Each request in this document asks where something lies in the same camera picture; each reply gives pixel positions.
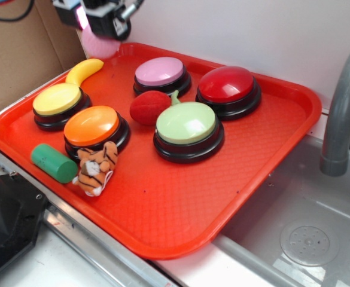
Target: stuffed tiger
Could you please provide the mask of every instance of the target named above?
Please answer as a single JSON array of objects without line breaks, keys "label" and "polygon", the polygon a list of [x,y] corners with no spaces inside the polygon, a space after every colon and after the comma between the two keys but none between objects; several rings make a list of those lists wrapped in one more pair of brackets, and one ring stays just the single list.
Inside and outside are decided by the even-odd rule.
[{"label": "stuffed tiger", "polygon": [[106,142],[101,151],[88,148],[78,150],[80,167],[72,183],[79,185],[88,196],[99,196],[116,167],[118,153],[114,142]]}]

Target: toy banana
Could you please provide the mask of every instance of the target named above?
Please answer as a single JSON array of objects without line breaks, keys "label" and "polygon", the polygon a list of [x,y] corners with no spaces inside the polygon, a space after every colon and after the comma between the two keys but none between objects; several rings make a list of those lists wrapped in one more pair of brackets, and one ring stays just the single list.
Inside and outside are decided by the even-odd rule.
[{"label": "toy banana", "polygon": [[87,59],[76,64],[67,74],[66,83],[80,87],[81,83],[89,76],[95,74],[104,65],[99,59]]}]

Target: sink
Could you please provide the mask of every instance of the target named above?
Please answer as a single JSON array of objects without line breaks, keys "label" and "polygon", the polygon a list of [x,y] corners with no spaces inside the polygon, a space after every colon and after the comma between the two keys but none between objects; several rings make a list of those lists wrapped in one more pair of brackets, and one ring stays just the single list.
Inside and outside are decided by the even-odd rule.
[{"label": "sink", "polygon": [[350,158],[345,175],[324,175],[321,147],[305,136],[221,231],[286,286],[350,287]]}]

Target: plastic tray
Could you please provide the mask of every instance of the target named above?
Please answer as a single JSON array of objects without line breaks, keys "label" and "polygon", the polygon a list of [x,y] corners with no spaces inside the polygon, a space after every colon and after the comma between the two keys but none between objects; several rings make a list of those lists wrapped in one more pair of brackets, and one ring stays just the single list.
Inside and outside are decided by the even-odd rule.
[{"label": "plastic tray", "polygon": [[153,145],[154,127],[129,115],[135,69],[155,57],[182,60],[192,77],[181,101],[194,101],[200,78],[222,65],[147,45],[122,44],[118,53],[83,84],[94,105],[109,105],[124,117],[131,138],[119,155],[114,175],[100,197],[60,184],[32,164],[41,143],[60,152],[63,132],[44,132],[34,123],[32,101],[44,88],[65,80],[66,73],[33,92],[0,116],[0,150],[83,215],[148,259],[171,259],[209,243],[321,115],[311,90],[253,74],[262,89],[260,106],[249,116],[224,121],[225,143],[211,158],[193,164],[162,159]]}]

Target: sink drain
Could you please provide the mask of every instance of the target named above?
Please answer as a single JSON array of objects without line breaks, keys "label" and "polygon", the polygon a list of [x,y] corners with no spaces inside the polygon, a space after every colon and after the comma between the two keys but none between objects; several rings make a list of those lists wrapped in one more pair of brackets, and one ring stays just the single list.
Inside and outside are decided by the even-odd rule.
[{"label": "sink drain", "polygon": [[339,241],[328,226],[299,220],[288,224],[282,231],[281,248],[298,264],[321,266],[337,256]]}]

